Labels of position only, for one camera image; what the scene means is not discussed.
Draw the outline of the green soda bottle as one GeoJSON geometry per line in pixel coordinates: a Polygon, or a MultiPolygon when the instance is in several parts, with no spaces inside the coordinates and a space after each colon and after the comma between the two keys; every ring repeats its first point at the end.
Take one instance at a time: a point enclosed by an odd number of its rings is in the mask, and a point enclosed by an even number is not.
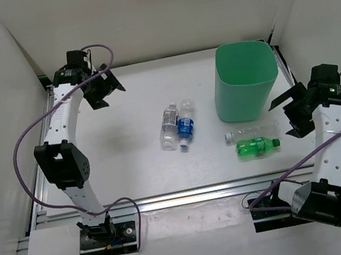
{"type": "Polygon", "coordinates": [[[280,139],[256,137],[255,139],[241,140],[236,143],[236,151],[239,157],[258,157],[275,151],[280,147],[280,139]]]}

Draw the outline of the clear white-label water bottle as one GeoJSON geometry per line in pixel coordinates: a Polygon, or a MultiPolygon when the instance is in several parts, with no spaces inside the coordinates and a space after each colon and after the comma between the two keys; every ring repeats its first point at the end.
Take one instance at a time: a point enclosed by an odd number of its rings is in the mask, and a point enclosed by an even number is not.
{"type": "Polygon", "coordinates": [[[163,111],[160,131],[160,145],[163,150],[177,149],[178,110],[176,103],[170,103],[163,111]]]}

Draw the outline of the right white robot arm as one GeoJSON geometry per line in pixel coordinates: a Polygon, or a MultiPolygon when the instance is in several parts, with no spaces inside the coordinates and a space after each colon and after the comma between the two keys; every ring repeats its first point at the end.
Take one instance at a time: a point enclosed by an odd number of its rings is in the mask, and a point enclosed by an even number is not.
{"type": "Polygon", "coordinates": [[[321,64],[311,70],[307,85],[297,83],[271,102],[283,107],[292,129],[287,133],[304,138],[315,133],[316,155],[311,179],[305,184],[282,181],[269,197],[276,213],[291,209],[292,216],[341,227],[341,83],[336,65],[321,64]]]}

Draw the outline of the blue-label water bottle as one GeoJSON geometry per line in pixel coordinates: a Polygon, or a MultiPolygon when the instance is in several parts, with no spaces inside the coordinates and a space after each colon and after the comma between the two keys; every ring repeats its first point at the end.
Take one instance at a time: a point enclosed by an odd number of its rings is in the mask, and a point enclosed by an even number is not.
{"type": "Polygon", "coordinates": [[[190,99],[181,101],[178,115],[177,136],[181,149],[187,149],[193,138],[195,102],[190,99]]]}

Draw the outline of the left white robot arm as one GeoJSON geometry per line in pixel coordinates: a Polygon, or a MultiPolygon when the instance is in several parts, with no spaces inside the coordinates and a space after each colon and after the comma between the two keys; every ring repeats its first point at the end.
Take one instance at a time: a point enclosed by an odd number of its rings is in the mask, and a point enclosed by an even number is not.
{"type": "Polygon", "coordinates": [[[75,145],[79,106],[86,100],[92,109],[108,106],[104,100],[114,90],[124,87],[106,64],[92,65],[90,50],[71,50],[66,64],[53,78],[54,104],[44,143],[34,149],[34,156],[48,182],[81,208],[81,231],[90,239],[107,245],[116,237],[110,215],[103,210],[88,181],[90,163],[75,145]]]}

